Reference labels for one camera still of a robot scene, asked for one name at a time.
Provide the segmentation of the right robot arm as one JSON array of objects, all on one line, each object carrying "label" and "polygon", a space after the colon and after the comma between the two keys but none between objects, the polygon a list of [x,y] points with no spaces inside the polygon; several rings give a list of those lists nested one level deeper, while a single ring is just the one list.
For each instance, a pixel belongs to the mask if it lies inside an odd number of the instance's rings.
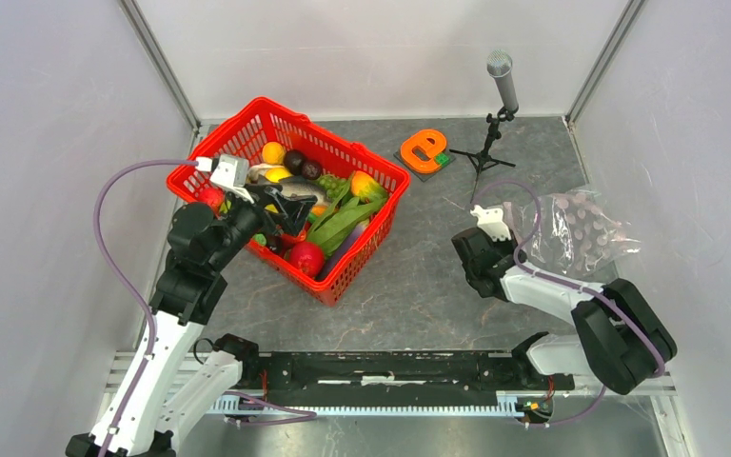
[{"label": "right robot arm", "polygon": [[549,375],[593,376],[625,395],[659,377],[678,353],[674,338],[630,281],[580,282],[534,267],[512,239],[468,228],[451,239],[465,280],[483,298],[528,306],[574,328],[541,332],[512,353],[514,381],[535,388]]}]

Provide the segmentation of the clear dotted zip bag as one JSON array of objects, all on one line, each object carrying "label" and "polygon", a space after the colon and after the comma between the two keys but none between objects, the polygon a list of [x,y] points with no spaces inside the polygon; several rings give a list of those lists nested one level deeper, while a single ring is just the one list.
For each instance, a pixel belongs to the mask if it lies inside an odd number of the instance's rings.
[{"label": "clear dotted zip bag", "polygon": [[574,279],[598,276],[617,260],[638,254],[642,243],[627,234],[628,225],[605,214],[604,200],[587,188],[542,195],[533,202],[504,202],[504,221],[522,241],[534,265]]}]

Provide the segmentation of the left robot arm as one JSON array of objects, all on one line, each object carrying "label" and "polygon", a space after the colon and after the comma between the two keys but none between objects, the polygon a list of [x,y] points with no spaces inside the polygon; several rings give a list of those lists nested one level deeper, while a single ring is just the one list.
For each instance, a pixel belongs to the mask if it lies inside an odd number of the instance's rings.
[{"label": "left robot arm", "polygon": [[285,196],[279,185],[246,185],[218,216],[188,203],[172,218],[165,269],[147,303],[148,333],[109,409],[87,433],[74,435],[68,456],[174,456],[209,408],[236,387],[260,378],[256,344],[226,335],[175,394],[170,388],[222,297],[223,270],[257,234],[298,234],[317,198]]}]

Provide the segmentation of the yellow green toy mango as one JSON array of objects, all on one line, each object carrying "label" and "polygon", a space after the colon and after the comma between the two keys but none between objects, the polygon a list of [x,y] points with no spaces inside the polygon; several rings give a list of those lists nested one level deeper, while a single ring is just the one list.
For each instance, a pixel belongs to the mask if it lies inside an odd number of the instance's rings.
[{"label": "yellow green toy mango", "polygon": [[373,177],[364,171],[354,171],[350,177],[350,192],[362,202],[372,203],[385,200],[388,193]]}]

